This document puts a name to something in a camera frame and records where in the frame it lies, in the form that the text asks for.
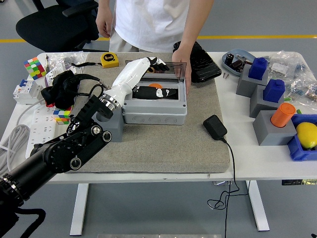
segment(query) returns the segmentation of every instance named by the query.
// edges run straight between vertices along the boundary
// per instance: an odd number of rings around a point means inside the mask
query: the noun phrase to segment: white robotic hand
[[[150,61],[150,68],[149,71],[152,71],[151,67],[154,68],[155,70],[162,70],[162,71],[167,71],[169,68],[167,65],[159,58],[157,57],[147,57]]]
[[[104,91],[100,100],[114,111],[122,107],[126,95],[132,93],[134,86],[140,82],[143,75],[153,67],[155,70],[169,70],[167,65],[157,57],[145,57],[129,62],[118,75],[110,90]]]

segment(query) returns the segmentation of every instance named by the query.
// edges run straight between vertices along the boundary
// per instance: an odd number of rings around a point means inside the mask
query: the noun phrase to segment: yellow tape measure
[[[104,53],[103,55],[101,55],[100,60],[103,68],[112,68],[119,66],[118,56],[115,53]]]

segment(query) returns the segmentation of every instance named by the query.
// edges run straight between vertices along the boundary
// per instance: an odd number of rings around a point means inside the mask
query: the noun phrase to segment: yellow floor stripe
[[[198,36],[199,40],[222,39],[315,39],[317,35],[249,35],[249,36]]]
[[[231,36],[199,36],[199,40],[233,40],[233,39],[317,39],[317,35],[231,35]],[[97,41],[108,41],[109,38],[99,37]],[[0,43],[22,43],[23,39],[0,39]]]
[[[0,43],[21,43],[26,42],[23,39],[0,39]]]

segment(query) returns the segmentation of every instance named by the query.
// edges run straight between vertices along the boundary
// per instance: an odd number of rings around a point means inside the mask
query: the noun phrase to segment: power adapter
[[[214,140],[223,139],[228,132],[217,115],[212,115],[206,119],[203,125]]]

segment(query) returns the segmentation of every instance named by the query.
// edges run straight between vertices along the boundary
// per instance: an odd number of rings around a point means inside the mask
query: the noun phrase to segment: human hand
[[[109,7],[99,7],[96,18],[96,25],[99,33],[103,37],[110,37],[110,32],[112,28],[112,13]]]
[[[179,48],[176,50],[172,55],[172,62],[185,62],[186,69],[185,69],[185,84],[186,84],[186,95],[189,93],[189,88],[192,82],[192,68],[190,65],[190,53],[186,52]]]

